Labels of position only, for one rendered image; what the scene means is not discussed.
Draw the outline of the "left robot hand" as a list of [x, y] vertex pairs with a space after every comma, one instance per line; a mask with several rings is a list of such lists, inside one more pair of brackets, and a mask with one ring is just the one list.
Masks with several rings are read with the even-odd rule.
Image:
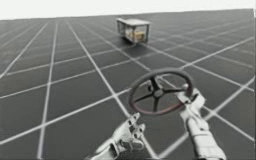
[[112, 138], [121, 152], [142, 150], [144, 148], [141, 137], [144, 135], [146, 125], [137, 123], [140, 116], [140, 113], [130, 115], [114, 131]]

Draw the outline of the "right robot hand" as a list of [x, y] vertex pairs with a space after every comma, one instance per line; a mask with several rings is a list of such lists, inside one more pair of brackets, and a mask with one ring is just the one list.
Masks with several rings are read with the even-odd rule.
[[200, 113], [202, 107], [204, 106], [206, 99], [202, 93], [197, 89], [192, 89], [192, 95], [188, 96], [189, 86], [187, 84], [182, 86], [183, 91], [177, 93], [177, 98], [183, 105], [180, 116], [184, 122], [193, 118], [196, 120], [202, 120], [202, 115]]

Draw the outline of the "dark steering wheel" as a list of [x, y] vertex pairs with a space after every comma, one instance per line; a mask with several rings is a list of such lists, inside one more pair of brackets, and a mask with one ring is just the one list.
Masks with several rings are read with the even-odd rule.
[[[183, 78], [186, 81], [186, 87], [164, 89], [157, 81], [157, 77], [163, 76], [163, 75], [170, 75], [170, 74]], [[146, 82], [150, 82], [149, 94], [144, 95], [140, 98], [134, 99], [135, 92], [139, 89], [139, 87], [142, 84], [144, 84]], [[128, 103], [135, 111], [139, 112], [142, 115], [152, 115], [152, 116], [164, 115], [164, 114], [172, 112], [172, 111], [178, 109], [179, 107], [183, 106], [184, 102], [179, 101], [177, 104], [159, 111], [158, 104], [159, 104], [161, 98], [163, 98], [165, 95], [170, 94], [170, 93], [182, 92], [185, 94], [185, 96], [189, 100], [192, 100], [193, 99], [193, 89], [194, 89], [193, 80], [185, 71], [182, 71], [180, 69], [173, 69], [173, 68], [158, 69], [158, 70], [154, 70], [150, 73], [143, 75], [142, 77], [140, 77], [138, 80], [136, 80], [132, 84], [131, 89], [129, 91]], [[142, 110], [137, 106], [137, 103], [139, 101], [142, 101], [147, 98], [154, 99], [152, 112]]]

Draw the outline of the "grey cart with brown box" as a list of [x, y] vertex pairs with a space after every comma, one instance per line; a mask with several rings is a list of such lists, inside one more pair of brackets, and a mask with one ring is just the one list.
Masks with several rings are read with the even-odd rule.
[[130, 42], [137, 44], [148, 41], [150, 22], [140, 19], [117, 18], [119, 35]]

